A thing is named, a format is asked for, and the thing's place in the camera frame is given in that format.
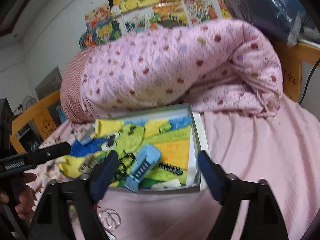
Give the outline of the person's left hand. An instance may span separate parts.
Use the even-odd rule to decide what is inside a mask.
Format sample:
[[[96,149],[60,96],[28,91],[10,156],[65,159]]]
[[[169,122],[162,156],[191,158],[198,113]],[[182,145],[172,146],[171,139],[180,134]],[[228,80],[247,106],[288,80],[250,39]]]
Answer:
[[[18,216],[22,220],[30,220],[34,215],[32,210],[35,201],[34,190],[28,183],[35,181],[36,178],[37,176],[34,173],[25,174],[25,190],[19,196],[20,204],[15,207]]]

